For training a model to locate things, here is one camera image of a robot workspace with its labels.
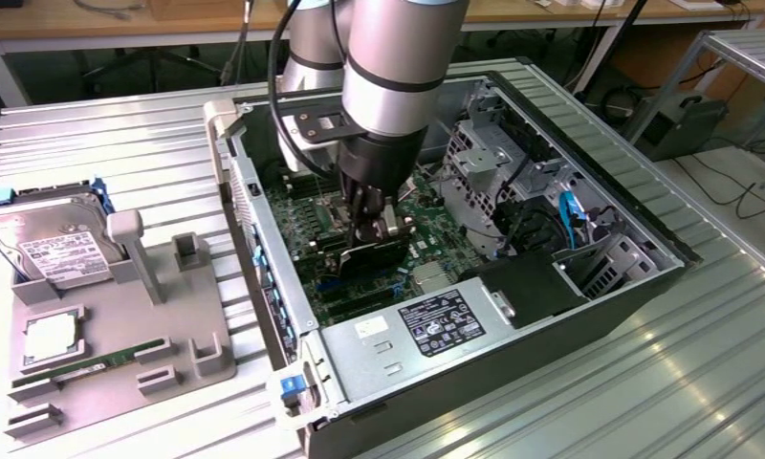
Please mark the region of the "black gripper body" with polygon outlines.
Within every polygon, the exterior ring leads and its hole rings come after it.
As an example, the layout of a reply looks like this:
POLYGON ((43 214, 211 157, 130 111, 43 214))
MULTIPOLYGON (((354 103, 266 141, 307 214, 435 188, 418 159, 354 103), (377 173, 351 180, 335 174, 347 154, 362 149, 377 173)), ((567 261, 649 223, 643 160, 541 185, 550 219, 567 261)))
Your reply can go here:
POLYGON ((405 136, 365 133, 338 143, 338 177, 342 195, 351 198, 361 188, 391 196, 409 178, 427 128, 405 136))

